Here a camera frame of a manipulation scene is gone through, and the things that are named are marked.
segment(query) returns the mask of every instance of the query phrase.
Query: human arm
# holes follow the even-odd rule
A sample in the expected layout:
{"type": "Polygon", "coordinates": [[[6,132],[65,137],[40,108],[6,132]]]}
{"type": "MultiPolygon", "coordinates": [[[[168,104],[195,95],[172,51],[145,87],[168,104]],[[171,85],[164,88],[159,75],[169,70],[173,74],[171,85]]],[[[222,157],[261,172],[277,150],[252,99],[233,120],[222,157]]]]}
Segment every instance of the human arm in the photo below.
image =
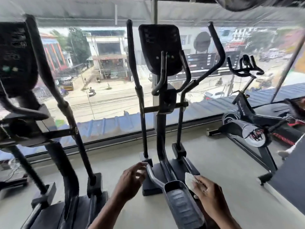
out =
{"type": "Polygon", "coordinates": [[[139,191],[146,177],[146,165],[145,162],[139,162],[123,172],[111,198],[88,229],[112,229],[114,227],[125,203],[139,191]]]}
{"type": "Polygon", "coordinates": [[[203,176],[195,176],[193,192],[198,196],[205,212],[216,222],[220,229],[241,229],[232,217],[222,189],[219,185],[203,176]]]}

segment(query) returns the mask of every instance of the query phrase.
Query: staircase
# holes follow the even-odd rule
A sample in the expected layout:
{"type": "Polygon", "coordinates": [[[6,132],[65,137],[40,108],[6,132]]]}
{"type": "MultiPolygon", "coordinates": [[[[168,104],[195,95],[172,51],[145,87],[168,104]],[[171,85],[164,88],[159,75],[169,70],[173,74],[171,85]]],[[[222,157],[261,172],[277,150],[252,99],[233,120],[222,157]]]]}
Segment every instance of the staircase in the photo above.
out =
{"type": "Polygon", "coordinates": [[[126,69],[123,66],[103,66],[102,67],[102,74],[109,74],[111,79],[116,78],[126,78],[126,69]]]}

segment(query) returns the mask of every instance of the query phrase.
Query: bike handlebar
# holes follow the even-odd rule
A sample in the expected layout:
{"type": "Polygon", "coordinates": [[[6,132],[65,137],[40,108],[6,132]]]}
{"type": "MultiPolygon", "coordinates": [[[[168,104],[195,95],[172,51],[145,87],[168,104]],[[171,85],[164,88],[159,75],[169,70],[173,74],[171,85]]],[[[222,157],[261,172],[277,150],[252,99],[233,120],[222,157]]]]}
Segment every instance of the bike handlebar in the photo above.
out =
{"type": "Polygon", "coordinates": [[[230,57],[227,58],[229,70],[239,77],[251,76],[250,71],[257,71],[256,75],[263,75],[265,72],[256,65],[254,56],[243,55],[239,60],[239,69],[233,69],[230,57]]]}

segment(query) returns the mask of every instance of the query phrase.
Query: moving handlebar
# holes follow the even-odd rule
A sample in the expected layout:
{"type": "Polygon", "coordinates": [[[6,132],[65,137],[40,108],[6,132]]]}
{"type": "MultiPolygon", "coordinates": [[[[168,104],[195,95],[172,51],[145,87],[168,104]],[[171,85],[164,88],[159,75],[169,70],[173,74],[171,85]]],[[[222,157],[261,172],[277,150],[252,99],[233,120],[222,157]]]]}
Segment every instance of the moving handlebar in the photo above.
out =
{"type": "MultiPolygon", "coordinates": [[[[191,91],[193,88],[195,88],[196,86],[199,85],[199,83],[204,80],[206,77],[208,77],[209,75],[211,75],[214,71],[216,71],[217,69],[219,69],[223,63],[225,62],[226,59],[226,54],[224,52],[224,48],[220,42],[220,39],[216,33],[216,30],[214,28],[214,25],[212,22],[208,23],[208,29],[209,32],[211,34],[211,37],[214,41],[214,44],[216,46],[216,49],[218,51],[219,54],[219,61],[217,62],[216,65],[214,65],[211,69],[209,69],[206,73],[204,73],[202,76],[200,76],[199,78],[192,80],[189,84],[186,85],[186,87],[183,89],[183,91],[181,92],[181,98],[180,98],[180,102],[184,102],[185,99],[185,95],[187,92],[191,91]]],[[[183,107],[180,108],[179,111],[179,119],[178,119],[178,132],[177,132],[177,149],[181,149],[181,131],[182,131],[182,122],[183,122],[183,112],[184,109],[183,107]]]]}

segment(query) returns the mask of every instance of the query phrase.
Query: exercise bike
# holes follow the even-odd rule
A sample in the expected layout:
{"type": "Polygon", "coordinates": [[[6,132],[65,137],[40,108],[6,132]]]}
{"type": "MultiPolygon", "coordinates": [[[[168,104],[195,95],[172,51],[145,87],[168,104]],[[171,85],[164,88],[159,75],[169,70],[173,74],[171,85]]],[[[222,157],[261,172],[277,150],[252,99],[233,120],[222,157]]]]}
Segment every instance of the exercise bike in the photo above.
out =
{"type": "Polygon", "coordinates": [[[139,35],[143,55],[148,69],[157,77],[157,85],[152,90],[153,96],[159,97],[159,105],[144,107],[144,94],[137,73],[132,32],[132,21],[127,21],[128,61],[135,81],[135,90],[139,98],[140,117],[144,151],[140,153],[142,162],[147,162],[148,176],[142,185],[144,196],[163,193],[179,229],[205,228],[205,220],[194,200],[194,195],[186,187],[185,172],[199,175],[188,158],[181,143],[174,144],[176,159],[168,160],[165,151],[166,115],[180,109],[178,131],[182,129],[183,111],[189,105],[185,94],[196,87],[200,81],[217,70],[225,61],[225,53],[212,23],[208,29],[220,55],[218,63],[200,78],[191,81],[191,72],[182,50],[179,29],[174,25],[140,25],[139,35]],[[182,69],[186,80],[179,89],[167,82],[167,77],[176,75],[182,69]],[[177,103],[177,93],[181,100],[177,103]],[[153,164],[147,151],[145,113],[156,112],[154,128],[157,138],[159,163],[153,164]]]}
{"type": "Polygon", "coordinates": [[[250,80],[242,91],[237,91],[238,95],[232,102],[237,105],[238,110],[230,110],[227,113],[224,113],[222,117],[223,125],[219,127],[219,129],[207,131],[207,135],[212,136],[218,133],[226,134],[234,143],[240,146],[247,154],[268,170],[269,173],[258,177],[263,185],[266,181],[270,180],[272,174],[278,169],[268,149],[268,145],[271,143],[270,133],[274,132],[283,124],[290,122],[292,117],[287,113],[285,114],[285,117],[259,115],[250,106],[247,100],[249,96],[245,95],[245,90],[256,78],[256,76],[252,75],[250,72],[256,71],[256,75],[264,74],[264,71],[256,65],[253,56],[249,57],[244,55],[239,61],[239,69],[232,68],[229,57],[227,58],[227,61],[228,67],[233,74],[239,77],[250,77],[250,80]],[[258,148],[261,156],[242,144],[237,138],[242,138],[248,145],[258,148]]]}
{"type": "Polygon", "coordinates": [[[0,23],[5,44],[0,45],[0,103],[10,112],[0,120],[0,149],[17,158],[39,189],[31,205],[33,211],[21,229],[86,229],[108,199],[102,192],[102,175],[93,173],[73,112],[58,90],[44,52],[38,27],[32,15],[25,22],[0,23]],[[40,104],[32,91],[38,74],[66,116],[70,128],[57,130],[45,104],[40,104]],[[15,98],[20,107],[10,102],[15,98]],[[87,195],[79,196],[76,173],[59,139],[72,136],[88,173],[87,195]],[[17,145],[45,146],[52,161],[63,176],[65,199],[52,204],[55,182],[45,185],[26,160],[17,145]]]}

